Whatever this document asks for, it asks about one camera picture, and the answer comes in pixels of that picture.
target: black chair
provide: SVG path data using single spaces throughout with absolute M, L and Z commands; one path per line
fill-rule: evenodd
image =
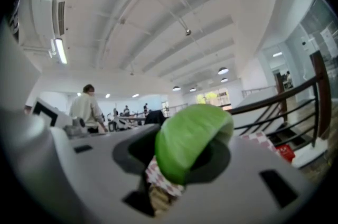
M 147 124 L 159 124 L 159 125 L 163 125 L 164 121 L 167 118 L 164 117 L 163 113 L 161 110 L 156 110 L 156 111 L 152 111 L 150 112 L 147 117 L 146 120 L 144 122 L 145 125 Z

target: white shirt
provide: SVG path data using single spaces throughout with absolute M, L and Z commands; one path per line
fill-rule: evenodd
M 96 99 L 86 93 L 74 99 L 69 112 L 69 116 L 82 118 L 87 127 L 94 128 L 98 127 L 98 122 L 103 123 L 101 114 Z

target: black railing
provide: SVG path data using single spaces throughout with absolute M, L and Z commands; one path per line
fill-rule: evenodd
M 274 136 L 274 135 L 277 135 L 279 133 L 282 133 L 282 132 L 285 132 L 286 130 L 290 130 L 291 128 L 307 121 L 308 119 L 310 119 L 311 117 L 315 117 L 315 121 L 314 121 L 314 125 L 310 126 L 309 128 L 307 128 L 305 131 L 301 132 L 300 134 L 298 135 L 294 135 L 293 137 L 291 138 L 288 138 L 286 140 L 283 140 L 281 142 L 278 142 L 278 143 L 275 143 L 274 145 L 275 146 L 279 146 L 279 145 L 283 145 L 283 144 L 286 144 L 296 138 L 299 138 L 303 135 L 305 135 L 306 133 L 308 133 L 309 131 L 313 130 L 313 137 L 311 139 L 310 142 L 307 142 L 308 143 L 312 143 L 312 146 L 314 147 L 315 146 L 315 142 L 316 142 L 316 139 L 317 139 L 317 136 L 318 136 L 318 124 L 319 124 L 319 116 L 320 116 L 320 112 L 319 112 L 319 99 L 318 99 L 318 90 L 317 90 L 317 83 L 322 79 L 322 75 L 318 75 L 318 76 L 315 76 L 311 79 L 309 79 L 308 81 L 306 81 L 305 83 L 299 85 L 298 87 L 295 87 L 289 91 L 285 91 L 281 94 L 278 94 L 274 97 L 271 97 L 271 98 L 268 98 L 268 99 L 265 99 L 265 100 L 262 100 L 262 101 L 259 101 L 259 102 L 255 102 L 255 103 L 252 103 L 252 104 L 249 104 L 249 105 L 246 105 L 246 106 L 241 106 L 241 107 L 238 107 L 238 108 L 235 108 L 235 109 L 232 109 L 232 110 L 229 110 L 229 112 L 232 114 L 232 115 L 237 115 L 237 114 L 242 114 L 242 113 L 246 113 L 246 112 L 249 112 L 249 111 L 253 111 L 253 110 L 257 110 L 257 109 L 260 109 L 260 108 L 264 108 L 264 107 L 267 107 L 266 110 L 259 116 L 259 118 L 251 123 L 251 124 L 245 124 L 245 125 L 242 125 L 242 126 L 238 126 L 238 127 L 235 127 L 235 129 L 244 129 L 246 128 L 246 130 L 244 132 L 242 132 L 240 135 L 243 135 L 245 133 L 254 133 L 256 131 L 258 131 L 258 129 L 263 125 L 263 124 L 266 124 L 268 123 L 268 125 L 264 126 L 264 128 L 262 129 L 262 131 L 265 131 L 269 126 L 270 124 L 276 120 L 276 119 L 279 119 L 281 117 L 284 117 L 287 116 L 288 114 L 290 113 L 293 113 L 307 105 L 309 105 L 310 103 L 312 102 L 315 102 L 314 103 L 314 107 L 315 107 L 315 111 L 309 115 L 307 115 L 306 117 L 304 117 L 303 119 L 297 121 L 296 123 L 293 123 L 291 125 L 288 125 L 288 126 L 285 126 L 285 127 L 282 127 L 282 128 L 278 128 L 277 130 L 271 132 L 271 133 L 266 133 L 267 136 L 271 137 L 271 136 Z M 284 113 L 281 113 L 281 112 L 278 112 L 276 116 L 272 117 L 276 111 L 277 111 L 277 108 L 279 107 L 280 103 L 287 99 L 287 98 L 290 98 L 292 96 L 295 96 L 296 94 L 308 89 L 312 87 L 313 89 L 313 94 L 314 94 L 314 99 L 310 99 L 310 100 L 307 100 L 305 101 L 304 103 L 302 103 L 301 105 L 297 106 L 296 108 L 293 108 L 292 110 L 290 111 L 287 111 L 287 112 L 284 112 Z M 268 113 L 268 111 L 272 108 L 272 111 L 268 114 L 267 118 L 265 119 L 262 119 L 265 114 Z

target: red box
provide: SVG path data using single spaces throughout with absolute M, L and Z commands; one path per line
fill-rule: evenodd
M 290 145 L 284 144 L 281 146 L 277 146 L 276 149 L 285 160 L 287 160 L 290 163 L 292 162 L 292 159 L 295 157 L 295 154 L 292 151 Z

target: air conditioner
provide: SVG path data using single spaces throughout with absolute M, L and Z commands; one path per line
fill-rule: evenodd
M 64 35 L 64 7 L 65 0 L 32 0 L 37 34 L 47 39 Z

